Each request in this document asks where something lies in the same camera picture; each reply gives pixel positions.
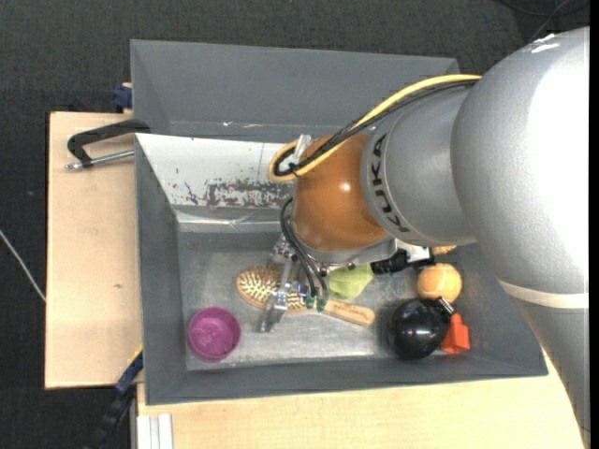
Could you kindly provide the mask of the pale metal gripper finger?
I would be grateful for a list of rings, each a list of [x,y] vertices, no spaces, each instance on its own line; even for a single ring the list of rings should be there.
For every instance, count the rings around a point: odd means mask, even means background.
[[[279,324],[288,309],[287,302],[285,300],[276,300],[272,303],[272,307],[269,313],[269,329]]]
[[[266,303],[264,308],[262,319],[259,324],[259,331],[261,333],[270,332],[273,326],[276,324],[277,319],[277,309],[276,309],[276,297],[270,297]]]

